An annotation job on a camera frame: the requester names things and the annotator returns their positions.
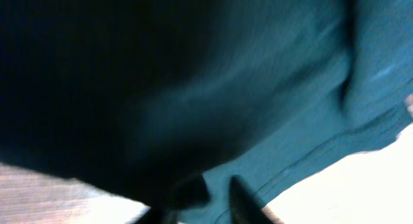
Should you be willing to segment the black shirt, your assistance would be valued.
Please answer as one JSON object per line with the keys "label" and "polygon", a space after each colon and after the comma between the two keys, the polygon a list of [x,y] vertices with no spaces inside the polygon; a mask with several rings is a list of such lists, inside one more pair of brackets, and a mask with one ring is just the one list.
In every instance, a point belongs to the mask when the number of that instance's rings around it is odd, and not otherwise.
{"label": "black shirt", "polygon": [[412,0],[1,0],[1,161],[230,223],[412,121]]}

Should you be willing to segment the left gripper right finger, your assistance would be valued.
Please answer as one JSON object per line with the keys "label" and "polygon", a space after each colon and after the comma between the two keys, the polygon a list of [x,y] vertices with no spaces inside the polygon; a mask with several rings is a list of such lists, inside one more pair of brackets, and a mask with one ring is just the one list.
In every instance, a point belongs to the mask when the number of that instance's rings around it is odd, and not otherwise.
{"label": "left gripper right finger", "polygon": [[250,192],[240,176],[230,178],[228,207],[231,224],[276,224],[260,207],[259,200]]}

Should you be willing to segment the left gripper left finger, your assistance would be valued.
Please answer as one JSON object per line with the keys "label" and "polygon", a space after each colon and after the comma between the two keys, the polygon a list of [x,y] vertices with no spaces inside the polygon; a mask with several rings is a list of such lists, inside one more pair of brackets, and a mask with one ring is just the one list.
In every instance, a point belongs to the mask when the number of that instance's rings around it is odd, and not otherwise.
{"label": "left gripper left finger", "polygon": [[207,183],[202,175],[197,175],[173,189],[171,208],[150,207],[134,224],[178,224],[180,211],[204,207],[209,201]]}

